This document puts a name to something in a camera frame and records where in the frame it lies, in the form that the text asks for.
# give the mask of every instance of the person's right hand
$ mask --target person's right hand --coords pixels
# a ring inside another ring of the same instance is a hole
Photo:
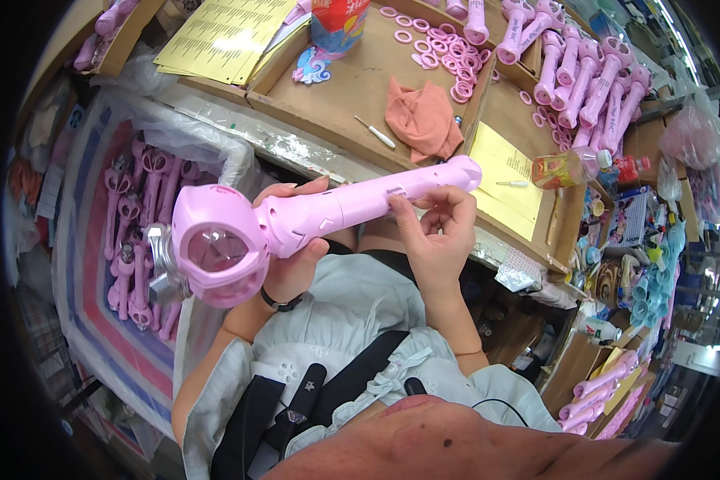
[[[459,274],[474,246],[475,198],[450,185],[434,188],[414,202],[427,210],[421,221],[404,197],[390,197],[389,204],[422,295],[458,292]]]

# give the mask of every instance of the person's left hand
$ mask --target person's left hand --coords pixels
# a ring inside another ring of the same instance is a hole
[[[267,197],[294,197],[319,194],[328,188],[328,176],[320,177],[297,187],[296,184],[274,184],[265,188],[253,201],[253,207],[261,205]],[[269,273],[264,280],[264,291],[275,302],[290,302],[306,292],[315,278],[317,262],[328,252],[328,242],[313,238],[290,258],[279,259],[272,255]]]

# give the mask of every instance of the light blue dress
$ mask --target light blue dress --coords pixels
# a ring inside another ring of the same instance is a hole
[[[295,437],[286,456],[336,433],[376,400],[390,406],[403,398],[403,383],[412,376],[422,380],[427,393],[449,402],[472,406],[485,398],[501,398],[531,428],[561,431],[533,385],[507,367],[492,365],[465,377],[443,337],[426,326],[424,303],[409,279],[368,255],[328,255],[319,262],[297,308],[275,314],[252,346],[235,339],[224,350],[187,419],[182,440],[187,478],[209,477],[213,453],[254,375],[285,383],[282,402],[288,405],[312,363],[326,367],[328,381],[386,330],[411,334],[360,397],[336,408],[330,427],[316,426]],[[499,402],[476,409],[492,422],[522,426]]]

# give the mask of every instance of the wristwatch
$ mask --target wristwatch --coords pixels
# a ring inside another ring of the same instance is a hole
[[[295,299],[291,300],[288,303],[275,302],[269,295],[266,294],[266,292],[264,291],[264,287],[262,287],[261,289],[261,294],[264,302],[278,312],[290,312],[291,310],[295,309],[299,303],[302,302],[301,293],[299,293]]]

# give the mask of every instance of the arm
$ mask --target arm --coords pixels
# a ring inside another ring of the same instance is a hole
[[[474,245],[474,197],[457,187],[430,190],[416,202],[427,210],[421,220],[403,197],[391,197],[390,205],[422,293],[427,325],[448,342],[465,376],[488,366],[458,283]]]
[[[296,184],[275,184],[264,189],[253,201],[259,206],[269,195],[291,197],[299,194],[315,194],[328,187],[328,178],[321,177],[301,187]],[[322,238],[315,238],[309,244],[287,259],[272,258],[269,272],[264,280],[264,291],[277,302],[289,302],[299,294],[307,291],[315,277],[317,262],[328,252],[328,243]],[[179,393],[173,400],[171,423],[173,435],[179,447],[182,447],[186,421],[190,411],[208,382],[213,368],[221,355],[235,339],[253,343],[253,339],[261,328],[276,312],[264,302],[260,295],[254,295],[233,308],[224,319],[221,330],[216,334],[210,350],[200,364],[184,380]]]

